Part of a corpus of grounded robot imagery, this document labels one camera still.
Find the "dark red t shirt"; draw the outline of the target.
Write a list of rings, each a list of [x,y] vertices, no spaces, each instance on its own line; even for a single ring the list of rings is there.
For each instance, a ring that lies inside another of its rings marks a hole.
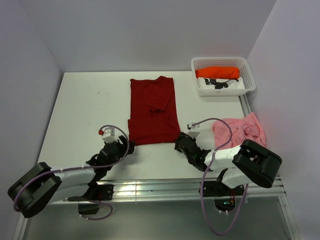
[[[174,80],[130,80],[129,139],[137,146],[174,143],[181,129],[178,122]]]

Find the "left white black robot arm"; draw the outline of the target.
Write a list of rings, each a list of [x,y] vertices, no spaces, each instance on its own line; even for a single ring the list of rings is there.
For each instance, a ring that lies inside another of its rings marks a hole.
[[[54,170],[45,162],[36,164],[7,191],[14,210],[31,218],[48,204],[63,199],[96,201],[98,181],[120,160],[132,154],[135,145],[121,135],[118,140],[105,143],[99,153],[80,167]]]

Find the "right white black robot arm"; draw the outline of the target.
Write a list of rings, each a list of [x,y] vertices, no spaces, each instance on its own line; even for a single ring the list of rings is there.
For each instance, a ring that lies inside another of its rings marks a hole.
[[[249,139],[232,148],[206,150],[197,145],[194,137],[182,132],[174,149],[205,175],[221,170],[216,189],[222,195],[250,183],[271,188],[283,163],[279,155]]]

